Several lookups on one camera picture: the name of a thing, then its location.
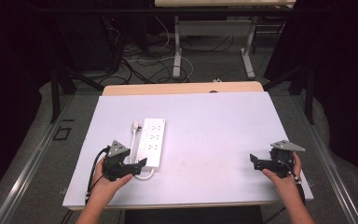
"white tabletop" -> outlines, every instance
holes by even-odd
[[[157,7],[241,7],[293,5],[296,0],[156,0]]]
[[[113,208],[167,208],[262,204],[280,200],[254,170],[249,154],[269,159],[270,143],[287,139],[266,92],[101,96],[63,206],[84,207],[97,153],[114,139],[131,146],[131,124],[166,119],[161,164],[147,181],[133,178]],[[137,134],[135,147],[139,143]],[[305,176],[307,200],[313,199]]]

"power strip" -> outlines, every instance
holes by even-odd
[[[159,168],[165,119],[145,119],[136,161],[147,158],[145,168]]]

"black curtain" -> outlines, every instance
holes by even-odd
[[[0,1],[0,180],[40,105],[49,81],[33,31],[17,1]]]
[[[314,94],[330,126],[330,148],[358,166],[358,1],[332,3],[297,1],[297,7],[334,6],[336,12],[321,18],[291,18],[265,76],[274,80],[311,59]]]

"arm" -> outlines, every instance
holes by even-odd
[[[296,175],[300,177],[301,160],[295,152],[293,152],[293,157],[295,158],[294,171]],[[280,195],[293,224],[314,223],[312,217],[310,216],[310,213],[301,201],[300,195],[296,187],[296,181],[292,175],[280,179],[268,169],[264,169],[262,172],[275,185],[275,189]]]
[[[126,175],[114,182],[110,182],[108,179],[101,177],[103,175],[103,160],[100,160],[95,169],[94,177],[92,178],[92,184],[95,184],[89,196],[89,202],[84,207],[76,224],[81,223],[98,223],[103,209],[115,196],[115,193],[127,184],[132,175]]]

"table leg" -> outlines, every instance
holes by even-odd
[[[255,27],[257,25],[257,17],[252,17],[251,25],[246,39],[246,49],[241,49],[241,56],[243,59],[243,65],[245,65],[246,75],[249,79],[255,79],[255,71],[253,70],[251,60],[249,58],[249,52],[252,47],[252,40],[255,35]]]
[[[175,17],[175,59],[173,62],[173,78],[180,77],[180,64],[181,64],[182,49],[180,48],[180,29],[179,18]]]

